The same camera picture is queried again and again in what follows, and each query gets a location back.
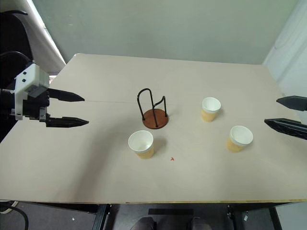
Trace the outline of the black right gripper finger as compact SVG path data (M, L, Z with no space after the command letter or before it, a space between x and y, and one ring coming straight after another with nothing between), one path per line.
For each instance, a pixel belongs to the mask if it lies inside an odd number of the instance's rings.
M281 105L297 111L306 111L307 110L307 98L302 96L286 96L279 98L276 102Z
M265 119L264 123L279 133L304 140L307 139L307 126L301 122L286 118L274 118Z

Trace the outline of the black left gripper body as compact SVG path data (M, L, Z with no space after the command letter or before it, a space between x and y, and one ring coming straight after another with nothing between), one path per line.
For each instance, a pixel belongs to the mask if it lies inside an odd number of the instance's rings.
M49 99L50 93L48 90L37 97L27 95L27 98L23 100L23 116L30 120L46 123L46 127L51 127L50 114L47 113L47 107L50 104Z

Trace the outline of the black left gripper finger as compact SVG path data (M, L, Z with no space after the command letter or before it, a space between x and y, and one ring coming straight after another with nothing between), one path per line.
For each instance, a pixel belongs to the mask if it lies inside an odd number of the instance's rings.
M55 98L58 99L59 101L66 101L66 102L85 101L84 98L72 92L56 90L51 88L49 88L47 91L49 92L50 98Z
M46 127L60 127L60 128L69 128L69 127L80 127L88 124L86 120L82 120L76 117L62 117L62 118L46 118Z

